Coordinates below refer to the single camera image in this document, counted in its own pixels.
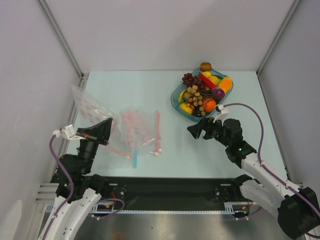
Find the clear zip bag pink zipper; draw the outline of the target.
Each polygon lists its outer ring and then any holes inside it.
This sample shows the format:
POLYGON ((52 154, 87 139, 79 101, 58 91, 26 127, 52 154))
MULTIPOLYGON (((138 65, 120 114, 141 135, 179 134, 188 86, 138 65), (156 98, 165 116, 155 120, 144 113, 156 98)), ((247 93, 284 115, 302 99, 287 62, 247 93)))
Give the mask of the clear zip bag pink zipper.
POLYGON ((128 149, 125 138, 120 131, 120 116, 80 87, 73 85, 71 88, 80 117, 80 126, 87 128, 112 118, 108 145, 103 146, 103 149, 131 159, 131 151, 128 149))

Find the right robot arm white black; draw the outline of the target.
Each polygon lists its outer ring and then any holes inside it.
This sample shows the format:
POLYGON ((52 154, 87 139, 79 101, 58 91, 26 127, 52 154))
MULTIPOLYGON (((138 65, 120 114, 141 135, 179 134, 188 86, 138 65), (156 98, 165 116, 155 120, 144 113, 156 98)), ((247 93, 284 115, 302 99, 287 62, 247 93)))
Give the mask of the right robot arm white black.
POLYGON ((231 196, 242 201, 252 200, 276 218, 282 231, 295 240, 320 225, 320 207, 316 193, 309 187, 301 188, 288 179, 273 173, 259 159, 258 152, 243 138, 243 129, 236 119, 225 121, 202 118, 187 127, 198 139, 215 139, 226 147, 228 159, 250 175, 238 177, 241 183, 230 188, 231 196))

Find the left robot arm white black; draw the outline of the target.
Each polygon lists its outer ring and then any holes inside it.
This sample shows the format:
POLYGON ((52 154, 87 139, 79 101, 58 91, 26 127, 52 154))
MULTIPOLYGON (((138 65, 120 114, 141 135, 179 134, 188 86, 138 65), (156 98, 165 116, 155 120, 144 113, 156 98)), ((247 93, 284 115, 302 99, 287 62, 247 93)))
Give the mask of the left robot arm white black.
POLYGON ((93 126, 74 129, 68 125, 52 133, 49 150, 57 164, 52 183, 57 183, 53 208, 40 240, 73 240, 80 226, 99 200, 109 197, 111 186, 98 174, 89 176, 99 146, 109 143, 113 119, 107 118, 93 126), (53 142, 62 137, 79 141, 76 154, 57 156, 53 142))

